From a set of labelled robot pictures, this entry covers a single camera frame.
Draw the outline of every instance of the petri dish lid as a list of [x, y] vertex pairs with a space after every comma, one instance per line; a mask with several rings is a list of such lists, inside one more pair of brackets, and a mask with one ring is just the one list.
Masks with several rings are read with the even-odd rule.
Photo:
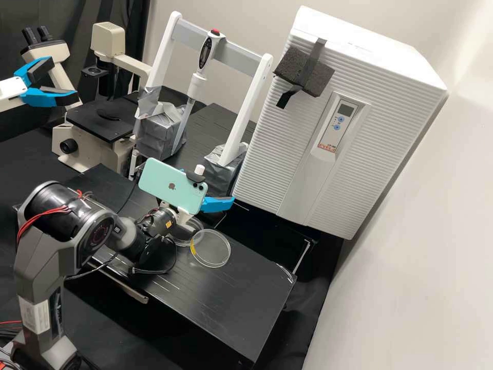
[[213, 229], [198, 231], [192, 238], [190, 251], [198, 262], [211, 268], [224, 266], [231, 256], [230, 242]]
[[[169, 237], [171, 237], [171, 239], [175, 241], [177, 246], [189, 247], [192, 238], [197, 234], [198, 231], [203, 229], [204, 225], [202, 224], [202, 222], [200, 222], [199, 219], [192, 217], [185, 223], [184, 226], [176, 225], [171, 233], [169, 233]], [[199, 243], [202, 239], [202, 236], [197, 235], [195, 243]]]

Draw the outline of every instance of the black foam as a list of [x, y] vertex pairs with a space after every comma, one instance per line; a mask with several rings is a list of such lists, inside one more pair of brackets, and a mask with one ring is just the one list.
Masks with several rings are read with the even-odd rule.
[[306, 83], [303, 83], [300, 77], [307, 62], [313, 62], [309, 61], [309, 54], [290, 47], [277, 65], [274, 74], [294, 85], [300, 85], [307, 94], [319, 97], [335, 71], [328, 65], [316, 61], [312, 73], [308, 76]]

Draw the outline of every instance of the black strap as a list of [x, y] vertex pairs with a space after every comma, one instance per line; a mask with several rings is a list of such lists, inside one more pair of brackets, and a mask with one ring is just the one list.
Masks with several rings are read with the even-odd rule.
[[284, 109], [286, 107], [286, 104], [288, 103], [289, 99], [295, 95], [298, 91], [303, 89], [303, 87], [306, 85], [308, 82], [308, 78], [313, 72], [313, 69], [315, 68], [315, 65], [318, 62], [318, 58], [320, 58], [320, 54], [322, 52], [322, 49], [325, 46], [325, 43], [327, 40], [318, 38], [317, 41], [315, 42], [315, 45], [313, 45], [312, 51], [310, 52], [310, 55], [308, 56], [307, 61], [305, 62], [305, 65], [303, 66], [303, 69], [301, 70], [301, 73], [299, 74], [299, 81], [297, 84], [294, 84], [291, 89], [286, 91], [284, 94], [281, 95], [279, 100], [277, 101], [276, 106]]

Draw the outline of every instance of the white stand frame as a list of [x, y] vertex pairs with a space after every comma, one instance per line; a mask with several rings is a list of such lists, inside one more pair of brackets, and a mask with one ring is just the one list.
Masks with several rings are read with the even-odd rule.
[[[200, 51], [206, 37], [206, 30], [184, 20], [180, 12], [171, 13], [145, 87], [161, 86], [163, 83], [175, 41]], [[217, 46], [213, 59], [253, 77], [219, 159], [219, 164], [225, 166], [240, 154], [241, 137], [262, 85], [271, 70], [273, 58], [270, 54], [260, 56], [224, 39]]]

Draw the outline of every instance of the smartphone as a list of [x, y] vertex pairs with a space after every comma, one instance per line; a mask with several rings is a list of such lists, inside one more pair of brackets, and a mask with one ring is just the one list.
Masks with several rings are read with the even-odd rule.
[[155, 158], [146, 161], [139, 188], [189, 214], [199, 213], [207, 193], [205, 182], [193, 182], [183, 171]]

